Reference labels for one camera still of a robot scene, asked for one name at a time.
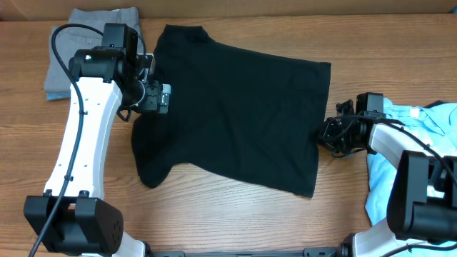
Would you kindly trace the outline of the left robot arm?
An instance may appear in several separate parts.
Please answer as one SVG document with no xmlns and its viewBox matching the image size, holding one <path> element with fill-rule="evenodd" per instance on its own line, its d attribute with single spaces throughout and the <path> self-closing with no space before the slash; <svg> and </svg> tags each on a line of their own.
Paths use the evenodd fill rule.
<svg viewBox="0 0 457 257">
<path fill-rule="evenodd" d="M 28 196 L 24 216 L 35 244 L 67 256 L 150 256 L 124 230 L 120 210 L 104 199 L 104 164 L 115 118 L 165 114 L 171 87 L 154 79 L 155 58 L 126 24 L 107 23 L 101 44 L 62 64 L 71 105 L 59 156 L 44 192 Z"/>
</svg>

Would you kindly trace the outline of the black t-shirt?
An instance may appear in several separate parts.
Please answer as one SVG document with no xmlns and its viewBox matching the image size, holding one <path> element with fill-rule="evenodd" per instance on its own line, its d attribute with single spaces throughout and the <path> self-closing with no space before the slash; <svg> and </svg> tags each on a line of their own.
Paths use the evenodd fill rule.
<svg viewBox="0 0 457 257">
<path fill-rule="evenodd" d="M 131 145 L 139 178 L 157 187 L 191 163 L 228 178 L 312 197 L 331 65 L 239 49 L 200 26 L 168 25 L 155 77 L 171 87 L 165 114 L 143 114 Z"/>
</svg>

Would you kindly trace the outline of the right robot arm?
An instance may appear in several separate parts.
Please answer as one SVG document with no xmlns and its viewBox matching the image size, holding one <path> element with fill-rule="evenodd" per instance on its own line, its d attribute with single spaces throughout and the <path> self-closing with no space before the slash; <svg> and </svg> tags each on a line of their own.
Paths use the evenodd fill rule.
<svg viewBox="0 0 457 257">
<path fill-rule="evenodd" d="M 372 226 L 325 256 L 456 254 L 456 105 L 394 106 L 364 93 L 336 105 L 318 142 L 335 158 L 368 153 Z"/>
</svg>

